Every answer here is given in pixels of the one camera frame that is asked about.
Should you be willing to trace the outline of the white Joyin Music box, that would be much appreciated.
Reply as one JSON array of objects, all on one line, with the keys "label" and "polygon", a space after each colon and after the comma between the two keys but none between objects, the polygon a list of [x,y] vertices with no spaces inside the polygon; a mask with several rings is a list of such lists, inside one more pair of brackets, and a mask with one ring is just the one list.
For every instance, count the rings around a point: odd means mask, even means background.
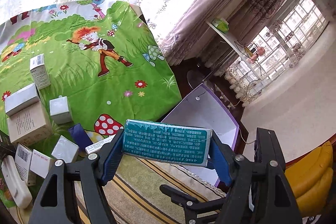
[{"label": "white Joyin Music box", "polygon": [[34,149],[31,157],[30,171],[42,178],[46,178],[55,161],[55,159]]}]

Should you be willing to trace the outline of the white barcode music box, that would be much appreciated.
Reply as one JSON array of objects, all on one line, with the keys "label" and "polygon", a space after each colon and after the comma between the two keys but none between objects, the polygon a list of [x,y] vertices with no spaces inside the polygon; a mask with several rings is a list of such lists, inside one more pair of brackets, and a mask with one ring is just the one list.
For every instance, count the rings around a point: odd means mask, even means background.
[{"label": "white barcode music box", "polygon": [[34,186],[37,179],[36,174],[30,170],[32,155],[33,152],[29,148],[18,144],[14,161],[20,178],[27,186]]}]

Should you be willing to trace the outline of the teal medicine box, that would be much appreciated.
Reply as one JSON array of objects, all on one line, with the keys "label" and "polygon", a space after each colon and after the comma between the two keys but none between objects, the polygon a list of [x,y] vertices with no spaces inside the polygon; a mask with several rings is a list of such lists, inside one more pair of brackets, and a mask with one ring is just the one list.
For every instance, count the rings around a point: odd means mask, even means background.
[{"label": "teal medicine box", "polygon": [[208,128],[128,119],[122,151],[154,161],[206,166],[212,134]]}]

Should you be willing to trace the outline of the white barcode medicine box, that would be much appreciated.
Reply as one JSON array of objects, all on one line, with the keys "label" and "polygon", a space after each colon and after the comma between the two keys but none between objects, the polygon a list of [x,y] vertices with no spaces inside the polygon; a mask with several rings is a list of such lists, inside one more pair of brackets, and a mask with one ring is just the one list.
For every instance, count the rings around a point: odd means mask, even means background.
[{"label": "white barcode medicine box", "polygon": [[85,148],[86,153],[89,155],[91,153],[98,152],[103,145],[106,143],[110,143],[114,138],[114,135],[110,135],[107,138],[104,138],[96,143],[93,143],[92,145],[89,145]]}]

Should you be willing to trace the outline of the dark blue small box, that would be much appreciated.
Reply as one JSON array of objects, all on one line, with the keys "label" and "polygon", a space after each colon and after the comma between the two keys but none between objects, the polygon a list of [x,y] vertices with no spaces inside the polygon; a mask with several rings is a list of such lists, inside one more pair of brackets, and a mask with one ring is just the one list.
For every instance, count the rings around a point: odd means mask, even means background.
[{"label": "dark blue small box", "polygon": [[78,145],[80,151],[85,152],[85,148],[93,144],[80,123],[70,127],[68,131],[72,139]]}]

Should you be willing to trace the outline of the striped beige cushion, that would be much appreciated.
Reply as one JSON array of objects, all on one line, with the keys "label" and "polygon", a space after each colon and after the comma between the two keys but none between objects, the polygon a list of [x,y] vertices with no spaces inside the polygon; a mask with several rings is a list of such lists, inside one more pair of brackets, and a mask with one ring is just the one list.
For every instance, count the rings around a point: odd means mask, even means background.
[{"label": "striped beige cushion", "polygon": [[117,223],[185,223],[183,207],[160,191],[163,184],[200,202],[226,196],[180,165],[125,155],[113,180],[104,187]]}]

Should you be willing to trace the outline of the large beige text box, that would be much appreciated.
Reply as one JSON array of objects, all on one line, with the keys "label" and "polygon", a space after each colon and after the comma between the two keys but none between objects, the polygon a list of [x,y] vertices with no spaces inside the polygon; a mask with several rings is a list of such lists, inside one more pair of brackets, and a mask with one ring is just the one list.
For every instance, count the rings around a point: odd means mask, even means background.
[{"label": "large beige text box", "polygon": [[7,118],[7,127],[11,143],[27,147],[53,134],[49,115],[41,102]]}]

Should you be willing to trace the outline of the small silver cube box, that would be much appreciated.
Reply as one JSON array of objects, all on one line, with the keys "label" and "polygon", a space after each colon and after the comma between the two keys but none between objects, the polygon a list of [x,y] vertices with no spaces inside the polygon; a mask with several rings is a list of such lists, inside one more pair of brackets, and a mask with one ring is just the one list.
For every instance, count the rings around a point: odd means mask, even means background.
[{"label": "small silver cube box", "polygon": [[50,117],[56,124],[65,124],[73,121],[67,96],[50,100]]}]

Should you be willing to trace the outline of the purple cardboard storage box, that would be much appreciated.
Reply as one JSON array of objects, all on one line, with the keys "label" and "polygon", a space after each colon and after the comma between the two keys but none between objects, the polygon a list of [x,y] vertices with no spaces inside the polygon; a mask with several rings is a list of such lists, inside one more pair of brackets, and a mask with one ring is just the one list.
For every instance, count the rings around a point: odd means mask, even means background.
[{"label": "purple cardboard storage box", "polygon": [[[200,84],[189,93],[165,118],[163,123],[177,126],[189,126],[212,129],[221,143],[234,148],[239,125],[220,101],[220,99],[204,84]],[[221,181],[226,186],[232,185],[228,164],[219,154],[218,145],[210,145],[207,166],[183,165],[210,184],[217,186]]]}]

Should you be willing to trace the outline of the flat silver box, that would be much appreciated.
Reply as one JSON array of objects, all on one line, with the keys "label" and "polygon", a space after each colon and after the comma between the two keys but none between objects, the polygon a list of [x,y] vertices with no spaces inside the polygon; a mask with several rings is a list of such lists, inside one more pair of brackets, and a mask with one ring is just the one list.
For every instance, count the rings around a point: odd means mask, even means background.
[{"label": "flat silver box", "polygon": [[32,83],[5,98],[5,113],[8,117],[41,100],[37,86]]}]

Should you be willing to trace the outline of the tall white medicine box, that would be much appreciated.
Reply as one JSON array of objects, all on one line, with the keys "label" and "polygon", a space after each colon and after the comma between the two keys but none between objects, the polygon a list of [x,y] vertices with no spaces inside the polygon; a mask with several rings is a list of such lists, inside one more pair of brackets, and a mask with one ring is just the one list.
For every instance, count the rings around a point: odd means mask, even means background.
[{"label": "tall white medicine box", "polygon": [[30,73],[38,90],[50,86],[51,81],[45,65],[45,55],[43,53],[30,59]]}]

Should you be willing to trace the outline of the pink handheld fan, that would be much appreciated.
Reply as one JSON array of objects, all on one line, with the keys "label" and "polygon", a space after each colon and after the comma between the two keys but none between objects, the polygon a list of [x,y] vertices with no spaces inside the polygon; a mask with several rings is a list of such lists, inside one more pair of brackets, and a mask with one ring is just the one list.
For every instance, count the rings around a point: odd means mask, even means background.
[{"label": "pink handheld fan", "polygon": [[255,63],[260,56],[265,54],[265,48],[257,46],[256,44],[250,44],[247,47],[244,47],[244,50],[248,56],[248,62],[251,64]]}]

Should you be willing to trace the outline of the white side table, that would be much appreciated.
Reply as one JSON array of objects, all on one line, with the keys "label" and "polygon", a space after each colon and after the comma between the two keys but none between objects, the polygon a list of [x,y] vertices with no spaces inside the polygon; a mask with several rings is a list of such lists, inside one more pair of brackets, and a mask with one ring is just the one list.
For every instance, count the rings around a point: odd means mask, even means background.
[{"label": "white side table", "polygon": [[255,71],[252,64],[248,63],[252,58],[248,56],[238,39],[236,39],[236,37],[229,31],[224,33],[217,29],[211,22],[206,21],[206,23],[208,24],[209,29],[214,32],[213,38],[203,51],[206,57],[201,58],[205,67],[211,69],[208,78],[212,76],[222,76],[226,69],[231,65],[228,64],[229,61],[236,60],[235,55],[237,55],[240,58],[240,61],[253,73],[255,77],[254,80],[260,80],[262,73],[260,71]]}]

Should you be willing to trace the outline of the green cartoon tablecloth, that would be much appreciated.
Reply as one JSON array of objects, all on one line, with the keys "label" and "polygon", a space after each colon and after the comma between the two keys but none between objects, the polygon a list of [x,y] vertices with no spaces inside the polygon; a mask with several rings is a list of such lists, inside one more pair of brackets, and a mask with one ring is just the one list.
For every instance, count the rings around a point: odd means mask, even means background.
[{"label": "green cartoon tablecloth", "polygon": [[23,12],[1,24],[1,101],[31,84],[30,60],[45,58],[45,105],[67,97],[73,124],[101,139],[127,119],[156,121],[181,100],[147,8],[86,0]]}]

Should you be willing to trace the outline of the green tissue pack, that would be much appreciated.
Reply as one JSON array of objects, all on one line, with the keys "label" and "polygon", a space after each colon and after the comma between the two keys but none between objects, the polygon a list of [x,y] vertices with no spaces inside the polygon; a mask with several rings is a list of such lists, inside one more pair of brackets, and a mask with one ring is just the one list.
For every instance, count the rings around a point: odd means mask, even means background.
[{"label": "green tissue pack", "polygon": [[211,23],[216,29],[220,30],[222,33],[227,33],[229,31],[229,23],[225,19],[214,18]]}]

